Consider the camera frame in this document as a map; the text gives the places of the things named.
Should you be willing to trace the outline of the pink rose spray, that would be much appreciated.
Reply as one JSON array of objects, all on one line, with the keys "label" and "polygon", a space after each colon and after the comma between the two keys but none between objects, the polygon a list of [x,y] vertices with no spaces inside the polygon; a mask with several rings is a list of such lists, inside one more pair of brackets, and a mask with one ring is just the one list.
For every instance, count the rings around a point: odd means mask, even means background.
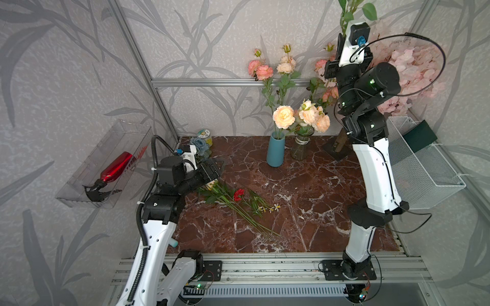
[{"label": "pink rose spray", "polygon": [[326,47],[325,51],[327,52],[327,60],[328,61],[334,61],[336,59],[336,45],[333,42],[329,42]]},{"label": "pink rose spray", "polygon": [[310,85],[307,88],[310,92],[310,100],[323,108],[332,105],[339,96],[336,79],[324,77],[325,68],[328,67],[328,64],[329,61],[326,59],[315,63],[316,76],[310,80]]}]

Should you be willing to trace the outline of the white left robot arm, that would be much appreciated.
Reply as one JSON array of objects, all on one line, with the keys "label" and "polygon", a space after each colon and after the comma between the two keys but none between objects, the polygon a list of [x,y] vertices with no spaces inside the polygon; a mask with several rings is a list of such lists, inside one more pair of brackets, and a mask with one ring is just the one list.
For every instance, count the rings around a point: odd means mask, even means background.
[{"label": "white left robot arm", "polygon": [[173,305],[186,284],[204,271],[202,255],[193,250],[181,252],[167,274],[162,268],[186,196],[220,177],[217,160],[193,165],[182,156],[168,156],[156,161],[152,171],[137,207],[139,248],[118,305]]}]

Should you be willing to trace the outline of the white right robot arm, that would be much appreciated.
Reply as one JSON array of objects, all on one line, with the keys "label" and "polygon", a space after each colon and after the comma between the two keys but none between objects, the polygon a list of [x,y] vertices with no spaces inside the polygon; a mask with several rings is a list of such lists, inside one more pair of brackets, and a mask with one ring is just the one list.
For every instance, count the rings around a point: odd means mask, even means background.
[{"label": "white right robot arm", "polygon": [[341,271],[349,280],[370,269],[371,244],[375,230],[385,226],[394,214],[408,209],[399,196],[389,157],[389,130],[377,107],[389,94],[400,92],[399,76],[393,65],[383,62],[365,70],[367,59],[360,47],[346,47],[338,53],[334,75],[339,90],[339,114],[353,151],[361,166],[366,197],[350,206],[350,238],[343,252]]}]

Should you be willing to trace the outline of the large peach rose spray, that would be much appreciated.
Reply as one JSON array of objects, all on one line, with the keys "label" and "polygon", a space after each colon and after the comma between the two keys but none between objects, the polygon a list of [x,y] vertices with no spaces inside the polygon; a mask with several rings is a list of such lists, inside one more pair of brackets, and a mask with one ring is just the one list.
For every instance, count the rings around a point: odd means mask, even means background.
[{"label": "large peach rose spray", "polygon": [[276,126],[274,138],[280,140],[285,137],[284,130],[288,130],[296,121],[293,108],[291,106],[279,106],[273,112],[273,121]]}]

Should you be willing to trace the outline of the peach rose spray stem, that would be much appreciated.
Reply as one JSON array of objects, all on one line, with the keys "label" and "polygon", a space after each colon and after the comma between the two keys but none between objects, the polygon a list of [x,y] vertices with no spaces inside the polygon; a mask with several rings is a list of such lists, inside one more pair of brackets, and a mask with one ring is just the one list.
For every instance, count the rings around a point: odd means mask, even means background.
[{"label": "peach rose spray stem", "polygon": [[279,105],[284,105],[288,91],[296,86],[295,80],[301,76],[301,73],[296,70],[297,62],[292,56],[291,44],[284,44],[282,50],[284,56],[276,67],[280,76],[277,90]]}]

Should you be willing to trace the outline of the pink rose spray stem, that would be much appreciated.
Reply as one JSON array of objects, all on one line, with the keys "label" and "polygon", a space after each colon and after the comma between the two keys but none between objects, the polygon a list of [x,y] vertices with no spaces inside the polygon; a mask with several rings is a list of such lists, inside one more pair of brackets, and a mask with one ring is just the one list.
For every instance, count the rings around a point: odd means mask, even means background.
[{"label": "pink rose spray stem", "polygon": [[262,95],[265,98],[266,105],[272,112],[274,112],[273,68],[265,62],[260,49],[255,48],[253,50],[253,55],[255,56],[255,59],[248,64],[248,74],[253,77],[256,82],[261,82],[263,84]]}]

